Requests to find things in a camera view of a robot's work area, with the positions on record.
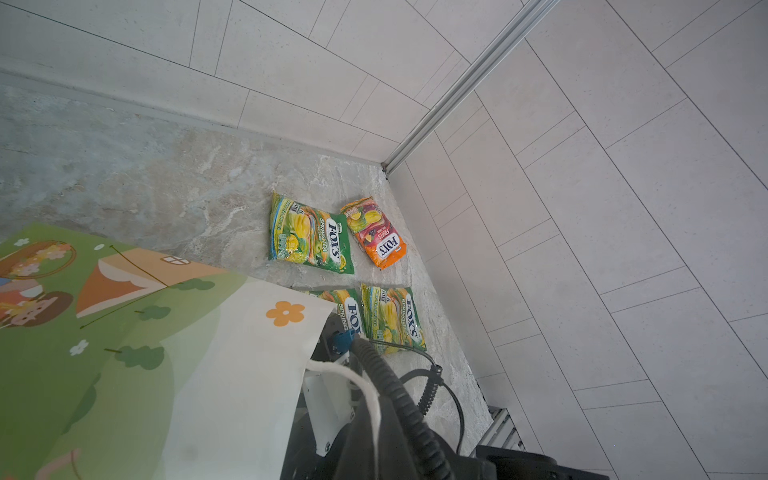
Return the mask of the orange Fox's fruits candy bag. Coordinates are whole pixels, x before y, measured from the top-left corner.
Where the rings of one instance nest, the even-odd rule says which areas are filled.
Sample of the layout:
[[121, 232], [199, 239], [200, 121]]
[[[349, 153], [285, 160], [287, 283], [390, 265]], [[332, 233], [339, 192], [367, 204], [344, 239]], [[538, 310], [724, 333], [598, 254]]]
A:
[[386, 269], [406, 255], [407, 244], [372, 197], [345, 205], [341, 213], [377, 268]]

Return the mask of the green Fox's candy bag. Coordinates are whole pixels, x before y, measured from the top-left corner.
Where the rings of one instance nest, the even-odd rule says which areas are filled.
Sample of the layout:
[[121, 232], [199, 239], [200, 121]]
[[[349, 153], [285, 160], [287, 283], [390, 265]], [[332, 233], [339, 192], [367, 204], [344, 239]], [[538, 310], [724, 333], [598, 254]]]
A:
[[361, 337], [366, 337], [362, 301], [356, 289], [312, 290], [308, 291], [308, 294], [334, 303], [344, 329], [353, 330]]
[[346, 218], [272, 192], [269, 259], [355, 273]]
[[410, 288], [361, 285], [363, 332], [368, 339], [412, 347], [427, 347]]

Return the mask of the white paper bag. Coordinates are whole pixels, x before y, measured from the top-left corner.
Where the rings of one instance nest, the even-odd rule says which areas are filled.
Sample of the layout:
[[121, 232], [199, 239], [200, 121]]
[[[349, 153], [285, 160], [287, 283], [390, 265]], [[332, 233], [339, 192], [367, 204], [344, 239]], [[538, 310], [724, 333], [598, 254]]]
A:
[[277, 479], [335, 306], [46, 224], [1, 245], [5, 479]]

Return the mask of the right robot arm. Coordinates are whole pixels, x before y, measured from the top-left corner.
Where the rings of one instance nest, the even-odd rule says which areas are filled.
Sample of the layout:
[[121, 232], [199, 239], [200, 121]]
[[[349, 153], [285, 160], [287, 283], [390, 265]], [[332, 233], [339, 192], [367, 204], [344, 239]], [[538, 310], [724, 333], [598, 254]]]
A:
[[479, 444], [464, 456], [425, 418], [441, 368], [397, 376], [376, 350], [328, 316], [305, 373], [282, 479], [593, 479], [542, 454]]

